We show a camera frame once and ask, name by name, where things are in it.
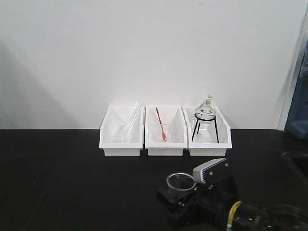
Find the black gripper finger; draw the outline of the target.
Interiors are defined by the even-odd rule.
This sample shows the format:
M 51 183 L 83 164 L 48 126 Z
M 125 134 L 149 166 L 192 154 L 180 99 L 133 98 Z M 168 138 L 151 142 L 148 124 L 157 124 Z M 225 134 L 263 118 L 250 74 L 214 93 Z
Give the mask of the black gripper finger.
M 180 211 L 191 197 L 192 194 L 186 191 L 165 190 L 161 188 L 156 190 L 157 200 L 170 212 Z

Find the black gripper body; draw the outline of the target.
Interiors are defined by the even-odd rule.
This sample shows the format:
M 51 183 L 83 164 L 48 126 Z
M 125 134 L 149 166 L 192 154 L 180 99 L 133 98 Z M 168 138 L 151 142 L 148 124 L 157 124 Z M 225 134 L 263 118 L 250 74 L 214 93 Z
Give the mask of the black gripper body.
M 170 212 L 167 220 L 174 229 L 207 223 L 220 231 L 227 229 L 231 206 L 239 201 L 233 175 L 215 184 L 200 184 L 188 191 L 190 200 L 178 212 Z

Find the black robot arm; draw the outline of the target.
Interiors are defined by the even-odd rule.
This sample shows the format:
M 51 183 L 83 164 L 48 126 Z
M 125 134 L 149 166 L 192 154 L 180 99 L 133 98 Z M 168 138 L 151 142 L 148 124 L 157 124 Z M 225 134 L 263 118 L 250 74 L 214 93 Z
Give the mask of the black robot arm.
M 253 206 L 240 200 L 232 175 L 213 183 L 192 183 L 177 174 L 178 187 L 158 189 L 157 200 L 169 211 L 174 229 L 208 224 L 220 231 L 306 231 L 307 214 L 294 206 Z

